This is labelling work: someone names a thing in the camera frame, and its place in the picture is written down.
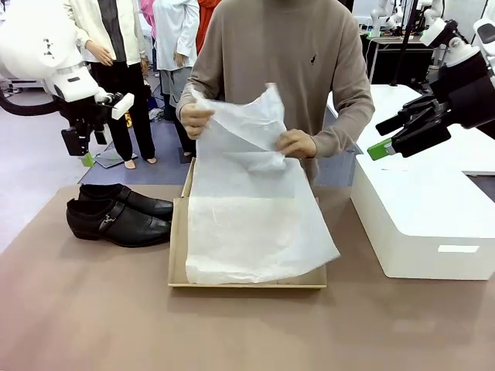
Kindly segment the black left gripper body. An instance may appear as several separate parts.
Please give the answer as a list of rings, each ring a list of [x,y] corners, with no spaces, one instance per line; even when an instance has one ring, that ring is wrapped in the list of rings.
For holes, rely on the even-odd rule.
[[[103,131],[104,125],[111,119],[111,112],[111,105],[106,102],[98,103],[94,98],[63,103],[63,117],[80,134]]]

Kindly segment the black leather shoe silver buckle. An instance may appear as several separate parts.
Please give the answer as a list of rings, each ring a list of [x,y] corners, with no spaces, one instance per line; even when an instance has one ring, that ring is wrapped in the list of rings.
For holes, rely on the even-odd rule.
[[[106,199],[67,202],[67,223],[82,240],[106,240],[120,247],[149,247],[169,242],[171,222]]]

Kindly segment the white tissue paper sheet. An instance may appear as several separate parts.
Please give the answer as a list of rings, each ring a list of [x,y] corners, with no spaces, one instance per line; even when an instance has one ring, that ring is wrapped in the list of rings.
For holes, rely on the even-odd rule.
[[[298,277],[340,256],[286,131],[277,87],[249,104],[204,97],[213,112],[196,142],[186,275],[194,284],[259,284]]]

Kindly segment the person's left forearm beige sleeve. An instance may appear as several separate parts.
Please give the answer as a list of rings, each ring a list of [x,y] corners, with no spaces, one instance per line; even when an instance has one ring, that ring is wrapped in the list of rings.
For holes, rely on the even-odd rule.
[[[336,121],[312,137],[317,158],[337,155],[352,146],[374,114],[371,99],[335,103],[334,107],[338,112]]]

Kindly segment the person's right forearm beige sleeve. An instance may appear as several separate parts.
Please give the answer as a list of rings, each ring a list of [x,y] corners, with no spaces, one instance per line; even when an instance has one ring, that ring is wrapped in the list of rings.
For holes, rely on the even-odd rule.
[[[185,87],[183,88],[183,92],[181,93],[179,103],[176,106],[176,115],[178,119],[181,118],[182,109],[187,104],[195,104],[198,97],[205,97],[204,88],[205,86],[203,83],[198,82],[192,78],[187,79]]]

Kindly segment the white label on storage box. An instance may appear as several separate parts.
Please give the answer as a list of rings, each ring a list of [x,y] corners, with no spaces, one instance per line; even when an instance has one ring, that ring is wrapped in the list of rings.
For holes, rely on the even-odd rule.
[[[475,245],[439,245],[438,252],[448,254],[475,254],[479,248],[479,246]]]

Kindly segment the person's right hand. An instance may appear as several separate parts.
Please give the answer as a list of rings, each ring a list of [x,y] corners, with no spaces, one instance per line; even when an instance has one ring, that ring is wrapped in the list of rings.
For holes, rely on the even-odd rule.
[[[214,111],[199,107],[197,104],[185,104],[179,112],[179,120],[187,136],[196,140],[207,127]]]

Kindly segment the person's left hand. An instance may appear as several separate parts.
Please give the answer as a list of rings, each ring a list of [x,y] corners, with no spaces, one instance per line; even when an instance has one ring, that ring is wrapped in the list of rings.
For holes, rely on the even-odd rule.
[[[286,157],[307,159],[316,156],[316,144],[309,134],[292,129],[281,134],[275,142],[276,149]]]

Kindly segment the white table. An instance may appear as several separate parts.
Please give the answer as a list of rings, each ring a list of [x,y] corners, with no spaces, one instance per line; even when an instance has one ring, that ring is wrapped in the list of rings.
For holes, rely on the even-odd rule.
[[[388,136],[378,134],[375,126],[396,115],[407,102],[420,97],[420,94],[397,85],[372,85],[371,95],[375,106],[370,123],[356,140],[356,146],[369,159],[367,149]],[[422,151],[409,158],[393,155],[375,161],[374,164],[385,169],[448,169],[459,170],[469,175],[495,175],[495,140],[477,129],[466,130],[458,124],[449,127],[451,138],[433,148]]]

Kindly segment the dark background desk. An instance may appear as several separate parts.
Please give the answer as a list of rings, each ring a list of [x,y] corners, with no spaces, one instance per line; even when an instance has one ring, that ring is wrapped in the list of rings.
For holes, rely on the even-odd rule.
[[[414,36],[409,40],[399,63],[403,40],[398,36],[370,38],[362,35],[362,50],[371,84],[392,83],[397,67],[398,84],[411,86],[424,82],[432,61],[433,49],[424,46]]]

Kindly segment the black pole stand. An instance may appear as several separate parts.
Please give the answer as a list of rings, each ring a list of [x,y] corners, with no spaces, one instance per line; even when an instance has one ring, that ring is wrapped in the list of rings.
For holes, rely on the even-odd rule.
[[[408,18],[408,23],[407,23],[406,29],[405,29],[405,35],[404,35],[403,42],[401,44],[401,50],[400,50],[400,53],[398,56],[398,63],[396,65],[394,76],[390,82],[390,85],[392,87],[395,87],[398,85],[398,78],[399,78],[399,74],[401,71],[401,65],[402,65],[403,59],[405,57],[405,53],[406,53],[406,50],[408,47],[408,42],[409,42],[411,32],[412,32],[412,29],[413,29],[414,23],[415,23],[415,13],[416,13],[416,8],[418,6],[418,1],[419,0],[413,0],[412,1],[410,13],[409,13],[409,18]]]

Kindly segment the mannequin white jacket black trousers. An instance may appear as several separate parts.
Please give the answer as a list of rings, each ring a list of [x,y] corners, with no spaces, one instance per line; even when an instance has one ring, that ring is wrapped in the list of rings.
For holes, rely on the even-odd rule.
[[[149,120],[147,59],[135,0],[63,0],[76,43],[98,85],[108,93],[133,94],[128,110],[141,157],[156,163]]]

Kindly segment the mannequin white shirt grey shorts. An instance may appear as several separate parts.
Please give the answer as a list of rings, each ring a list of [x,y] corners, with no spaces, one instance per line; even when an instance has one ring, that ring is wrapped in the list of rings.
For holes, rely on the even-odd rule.
[[[186,133],[176,115],[176,108],[197,58],[200,7],[197,0],[155,0],[152,10],[162,93],[171,107],[183,154],[194,156],[196,142]]]

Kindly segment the person in beige sweater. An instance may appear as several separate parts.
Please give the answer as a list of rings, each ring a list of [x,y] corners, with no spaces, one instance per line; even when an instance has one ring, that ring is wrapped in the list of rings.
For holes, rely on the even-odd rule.
[[[336,121],[335,103],[372,100],[357,20],[339,0],[221,0],[189,78],[233,104],[274,83],[287,131],[311,137]],[[309,181],[318,159],[299,159]]]

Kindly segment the grey mannequin base plate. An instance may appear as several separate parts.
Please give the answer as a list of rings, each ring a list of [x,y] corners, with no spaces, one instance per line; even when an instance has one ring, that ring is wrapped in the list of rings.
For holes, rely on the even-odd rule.
[[[100,153],[97,153],[94,156],[94,160],[97,164],[99,164],[103,168],[111,168],[123,164],[125,162],[122,159],[122,157],[117,153],[115,148],[106,149]]]

